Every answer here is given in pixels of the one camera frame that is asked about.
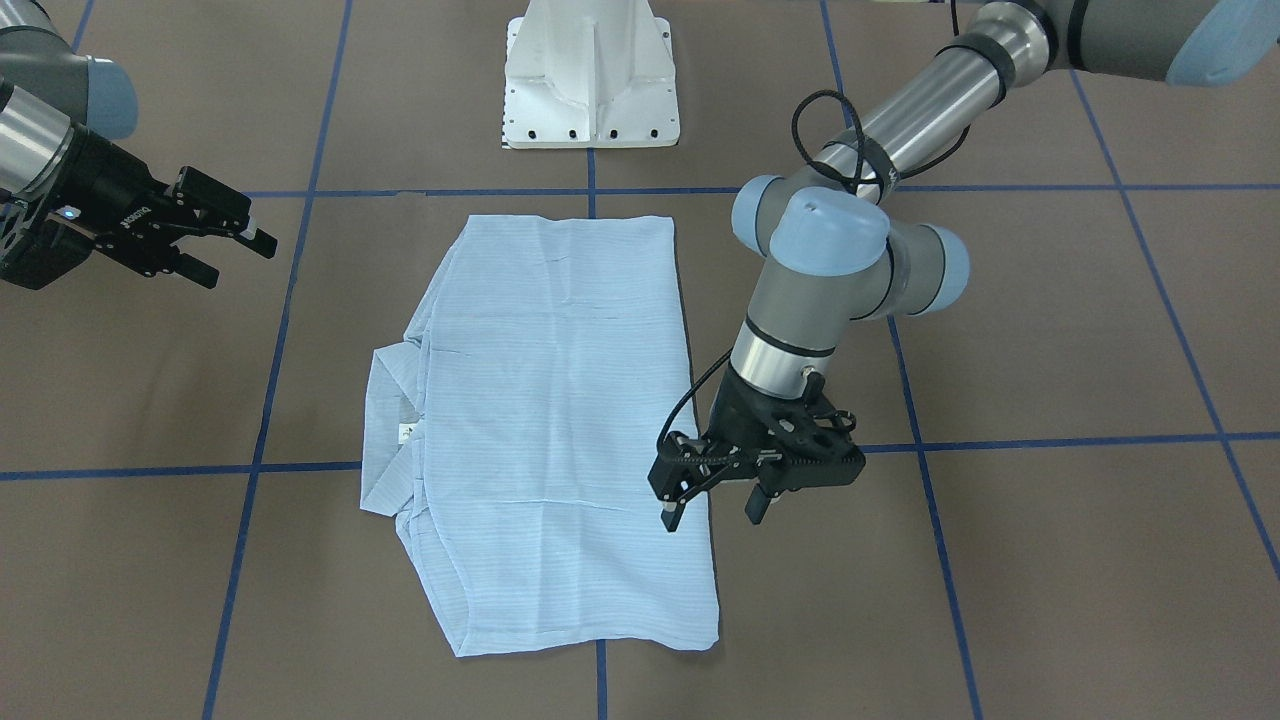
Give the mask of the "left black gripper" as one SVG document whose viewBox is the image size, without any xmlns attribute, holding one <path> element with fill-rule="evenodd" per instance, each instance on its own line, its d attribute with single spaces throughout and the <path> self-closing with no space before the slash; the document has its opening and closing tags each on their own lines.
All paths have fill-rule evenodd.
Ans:
<svg viewBox="0 0 1280 720">
<path fill-rule="evenodd" d="M 657 443 L 648 480 L 660 502 L 664 529 L 675 533 L 692 500 L 721 480 L 755 480 L 744 512 L 753 525 L 760 525 L 786 491 L 788 465 L 777 430 L 790 410 L 788 398 L 762 393 L 728 368 L 712 405 L 705 439 L 667 432 Z"/>
</svg>

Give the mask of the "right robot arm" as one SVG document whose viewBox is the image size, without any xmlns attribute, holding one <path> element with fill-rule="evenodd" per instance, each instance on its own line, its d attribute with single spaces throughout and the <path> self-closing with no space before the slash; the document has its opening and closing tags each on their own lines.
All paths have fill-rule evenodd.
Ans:
<svg viewBox="0 0 1280 720">
<path fill-rule="evenodd" d="M 183 252 L 187 237 L 236 241 L 261 258 L 276 238 L 243 193 L 182 167 L 156 179 L 120 140 L 138 101 L 115 61 L 81 55 L 36 1 L 1 5 L 1 277 L 41 290 L 100 252 L 143 275 L 177 274 L 205 288 L 214 266 Z"/>
</svg>

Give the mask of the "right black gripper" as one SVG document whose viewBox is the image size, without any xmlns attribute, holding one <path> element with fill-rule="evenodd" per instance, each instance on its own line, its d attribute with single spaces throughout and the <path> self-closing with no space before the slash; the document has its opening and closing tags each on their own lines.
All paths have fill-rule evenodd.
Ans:
<svg viewBox="0 0 1280 720">
<path fill-rule="evenodd" d="M 70 145 L 55 183 L 55 208 L 76 208 L 73 225 L 92 245 L 129 269 L 154 277 L 177 274 L 206 290 L 220 272 L 177 247 L 188 236 L 234 240 L 265 259 L 278 240 L 259 227 L 251 199 L 193 167 L 182 167 L 170 186 L 111 141 L 70 128 Z M 165 231 L 159 225 L 165 222 Z"/>
</svg>

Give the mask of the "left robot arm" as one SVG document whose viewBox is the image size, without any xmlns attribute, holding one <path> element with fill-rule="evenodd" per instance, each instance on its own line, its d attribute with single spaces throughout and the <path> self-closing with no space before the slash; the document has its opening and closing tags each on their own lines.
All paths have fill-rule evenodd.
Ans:
<svg viewBox="0 0 1280 720">
<path fill-rule="evenodd" d="M 699 436 L 667 421 L 649 482 L 668 532 L 692 501 L 749 480 L 749 521 L 788 492 L 852 483 L 855 416 L 826 396 L 854 322 L 952 305 L 970 275 L 961 240 L 896 222 L 882 202 L 941 164 L 983 113 L 1052 70 L 1230 85 L 1277 44 L 1275 1 L 987 1 L 927 67 L 791 176 L 737 192 L 736 238 L 764 261 Z"/>
</svg>

